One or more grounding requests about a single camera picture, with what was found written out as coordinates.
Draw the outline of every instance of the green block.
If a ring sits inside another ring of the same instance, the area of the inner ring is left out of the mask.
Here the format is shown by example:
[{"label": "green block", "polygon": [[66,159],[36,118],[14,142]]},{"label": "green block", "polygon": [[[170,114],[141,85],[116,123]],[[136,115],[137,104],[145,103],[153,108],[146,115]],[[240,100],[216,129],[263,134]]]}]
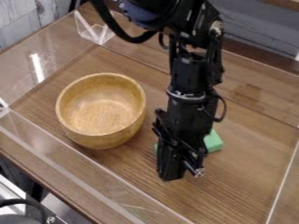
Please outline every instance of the green block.
[{"label": "green block", "polygon": [[220,139],[220,136],[213,129],[210,133],[204,137],[202,139],[205,146],[208,148],[208,152],[212,153],[214,151],[220,151],[223,148],[223,141]]}]

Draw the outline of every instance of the green object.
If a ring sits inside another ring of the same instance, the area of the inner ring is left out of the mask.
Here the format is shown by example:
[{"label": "green object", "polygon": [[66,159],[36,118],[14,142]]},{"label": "green object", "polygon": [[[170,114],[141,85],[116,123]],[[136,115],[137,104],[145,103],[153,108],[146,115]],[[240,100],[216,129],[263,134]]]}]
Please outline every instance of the green object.
[{"label": "green object", "polygon": [[[223,141],[220,139],[220,136],[216,132],[216,130],[213,129],[210,131],[210,133],[204,137],[202,139],[204,143],[205,143],[205,146],[208,148],[208,152],[209,154],[214,151],[220,151],[221,148],[223,148]],[[157,152],[157,144],[153,146],[153,153],[156,155],[156,152]]]}]

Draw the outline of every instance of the bowl rim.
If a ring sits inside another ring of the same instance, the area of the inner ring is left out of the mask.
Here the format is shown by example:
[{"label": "bowl rim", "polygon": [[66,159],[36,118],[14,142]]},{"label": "bowl rim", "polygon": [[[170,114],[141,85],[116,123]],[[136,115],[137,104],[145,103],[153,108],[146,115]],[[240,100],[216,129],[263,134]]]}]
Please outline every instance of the bowl rim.
[{"label": "bowl rim", "polygon": [[[108,75],[108,76],[114,76],[114,77],[118,77],[118,78],[122,78],[125,80],[128,80],[133,85],[134,87],[137,88],[140,94],[141,94],[141,98],[142,98],[142,101],[141,101],[141,107],[138,109],[138,113],[137,113],[137,116],[134,117],[134,119],[132,120],[132,122],[120,130],[112,132],[112,133],[108,133],[108,134],[104,134],[104,135],[89,135],[84,132],[80,132],[77,131],[76,129],[73,129],[65,122],[62,116],[61,116],[61,97],[65,95],[66,91],[70,89],[70,87],[73,85],[76,85],[78,82],[89,79],[89,78],[93,78],[96,76],[104,76],[104,75]],[[136,82],[136,80],[133,80],[130,77],[120,74],[120,73],[93,73],[93,74],[89,74],[89,75],[85,75],[82,76],[81,78],[76,79],[60,92],[60,95],[58,95],[58,98],[57,98],[57,101],[56,101],[56,105],[54,105],[54,111],[56,111],[56,116],[58,118],[58,121],[60,123],[62,124],[62,126],[70,130],[73,133],[78,134],[78,135],[84,135],[86,137],[105,137],[105,136],[110,136],[110,135],[114,135],[116,133],[118,132],[122,132],[124,130],[126,130],[136,122],[137,120],[140,119],[140,117],[142,116],[142,114],[145,113],[145,91],[144,89],[141,88],[140,84]]]}]

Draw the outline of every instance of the wooden table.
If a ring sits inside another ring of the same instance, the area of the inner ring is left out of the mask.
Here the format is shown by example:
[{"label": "wooden table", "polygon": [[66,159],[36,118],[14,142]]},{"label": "wooden table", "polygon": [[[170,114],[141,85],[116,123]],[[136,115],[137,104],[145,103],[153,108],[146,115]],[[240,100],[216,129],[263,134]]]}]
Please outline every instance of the wooden table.
[{"label": "wooden table", "polygon": [[[89,22],[101,23],[88,4],[80,11]],[[28,67],[28,59],[21,57],[14,66],[8,63],[17,52],[41,52],[50,47],[58,65],[50,78],[10,105],[9,118],[0,119],[8,129],[0,129],[1,154],[94,223],[264,223],[297,142],[296,73],[224,51],[225,81],[217,90],[228,101],[228,116],[214,125],[224,149],[204,160],[202,178],[186,174],[184,179],[164,183],[154,171],[150,125],[154,109],[166,103],[166,53],[156,39],[130,45],[112,38],[104,46],[92,45],[70,36],[74,29],[73,16],[66,16],[0,58],[1,78],[12,75],[6,79],[20,73],[17,67],[22,71]],[[54,102],[72,81],[100,72],[125,74],[141,84],[146,116],[128,143],[113,150],[93,151],[65,137]],[[297,221],[297,191],[289,184],[272,223],[285,218],[287,223]]]}]

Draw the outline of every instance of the wooden bowl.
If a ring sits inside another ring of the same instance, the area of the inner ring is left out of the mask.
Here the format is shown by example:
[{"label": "wooden bowl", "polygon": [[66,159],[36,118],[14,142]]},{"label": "wooden bowl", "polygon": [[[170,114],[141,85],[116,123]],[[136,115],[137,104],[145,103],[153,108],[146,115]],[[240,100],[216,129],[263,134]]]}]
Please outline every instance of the wooden bowl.
[{"label": "wooden bowl", "polygon": [[138,131],[145,118],[145,93],[134,80],[96,73],[61,91],[56,115],[69,139],[86,148],[117,147]]}]

